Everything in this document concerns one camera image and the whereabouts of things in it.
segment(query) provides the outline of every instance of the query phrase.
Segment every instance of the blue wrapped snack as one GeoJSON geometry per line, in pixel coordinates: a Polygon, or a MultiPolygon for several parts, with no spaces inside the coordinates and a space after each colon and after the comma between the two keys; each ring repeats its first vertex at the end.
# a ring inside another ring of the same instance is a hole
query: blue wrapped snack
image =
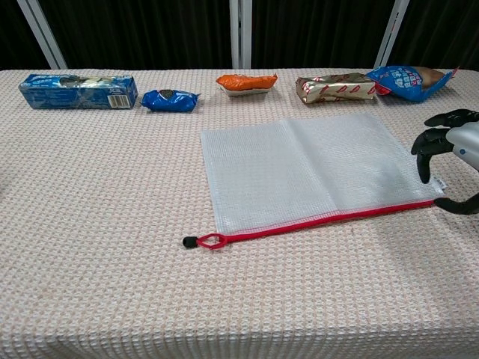
{"type": "Polygon", "coordinates": [[[392,92],[410,101],[422,102],[442,88],[456,71],[444,74],[427,67],[381,66],[366,76],[376,82],[379,95],[392,92]]]}
{"type": "Polygon", "coordinates": [[[191,112],[199,96],[178,90],[153,90],[143,95],[141,105],[151,111],[191,112]]]}

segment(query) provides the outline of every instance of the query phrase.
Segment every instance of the dark background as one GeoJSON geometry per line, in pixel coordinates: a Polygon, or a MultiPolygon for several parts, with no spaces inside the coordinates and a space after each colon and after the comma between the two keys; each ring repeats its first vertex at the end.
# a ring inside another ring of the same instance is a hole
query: dark background
{"type": "MultiPolygon", "coordinates": [[[[69,68],[231,68],[227,0],[40,0],[69,68]]],[[[251,66],[374,65],[394,0],[254,0],[251,66]]],[[[49,65],[0,1],[0,69],[49,65]]],[[[479,1],[411,0],[389,64],[479,70],[479,1]]]]}

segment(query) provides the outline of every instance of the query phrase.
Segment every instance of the orange wrapped food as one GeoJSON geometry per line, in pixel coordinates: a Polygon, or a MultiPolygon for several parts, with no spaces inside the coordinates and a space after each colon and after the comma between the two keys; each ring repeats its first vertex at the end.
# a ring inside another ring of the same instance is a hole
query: orange wrapped food
{"type": "Polygon", "coordinates": [[[216,79],[223,89],[228,91],[246,91],[264,89],[269,90],[275,84],[278,76],[244,76],[244,75],[223,75],[216,79]]]}

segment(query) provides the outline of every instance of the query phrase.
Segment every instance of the red loop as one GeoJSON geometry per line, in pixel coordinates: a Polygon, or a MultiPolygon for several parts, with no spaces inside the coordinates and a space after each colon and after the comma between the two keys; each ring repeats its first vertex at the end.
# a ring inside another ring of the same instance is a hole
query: red loop
{"type": "Polygon", "coordinates": [[[213,249],[220,249],[220,248],[223,248],[224,246],[226,246],[228,244],[228,238],[221,234],[221,233],[210,233],[210,234],[207,234],[205,236],[202,236],[200,238],[198,238],[198,240],[196,241],[198,243],[198,245],[200,245],[201,247],[205,247],[205,248],[209,248],[211,250],[213,249]],[[208,243],[206,243],[206,241],[212,237],[218,237],[218,243],[215,243],[214,245],[210,245],[208,243]]]}

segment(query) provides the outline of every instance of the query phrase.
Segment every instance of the textured tablecloth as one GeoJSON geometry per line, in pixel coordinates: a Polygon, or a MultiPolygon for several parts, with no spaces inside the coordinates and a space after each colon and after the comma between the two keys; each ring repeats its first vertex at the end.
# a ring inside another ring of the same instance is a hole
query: textured tablecloth
{"type": "MultiPolygon", "coordinates": [[[[438,208],[186,250],[215,230],[200,131],[370,112],[405,146],[424,120],[479,110],[460,70],[424,103],[305,106],[278,70],[266,95],[228,98],[224,70],[72,70],[135,76],[132,110],[32,110],[0,73],[0,358],[449,358],[479,355],[479,216],[438,208]],[[154,88],[201,93],[192,114],[150,113],[154,88]]],[[[273,70],[242,71],[270,74],[273,70]]],[[[479,175],[432,161],[447,194],[479,175]]]]}

